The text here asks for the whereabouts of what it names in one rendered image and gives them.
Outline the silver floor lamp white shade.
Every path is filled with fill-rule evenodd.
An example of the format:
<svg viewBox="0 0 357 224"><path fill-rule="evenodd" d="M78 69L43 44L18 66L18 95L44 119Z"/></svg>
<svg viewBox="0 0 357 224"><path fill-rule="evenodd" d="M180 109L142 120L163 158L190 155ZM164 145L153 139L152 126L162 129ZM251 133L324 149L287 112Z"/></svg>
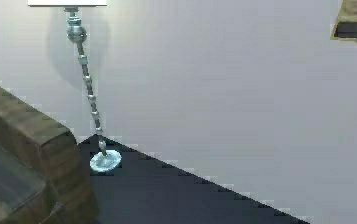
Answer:
<svg viewBox="0 0 357 224"><path fill-rule="evenodd" d="M29 7L61 7L68 14L66 35L68 40L76 46L78 62L82 69L82 77L86 86L87 99L91 107L91 116L94 120L95 133L98 137L99 151L92 156L90 169L97 173L106 173L114 170L122 160L121 154L115 149L108 149L103 136L100 113L97 107L97 97L93 91L93 79L89 73L88 57L85 54L84 42L87 31L78 15L81 7L106 7L108 0L27 0Z"/></svg>

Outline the framed picture tan frame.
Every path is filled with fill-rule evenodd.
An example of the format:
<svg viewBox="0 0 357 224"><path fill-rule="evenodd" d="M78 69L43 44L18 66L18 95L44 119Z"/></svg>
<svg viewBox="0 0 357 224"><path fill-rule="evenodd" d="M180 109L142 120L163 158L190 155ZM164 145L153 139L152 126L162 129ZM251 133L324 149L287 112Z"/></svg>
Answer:
<svg viewBox="0 0 357 224"><path fill-rule="evenodd" d="M330 39L357 42L357 0L342 0Z"/></svg>

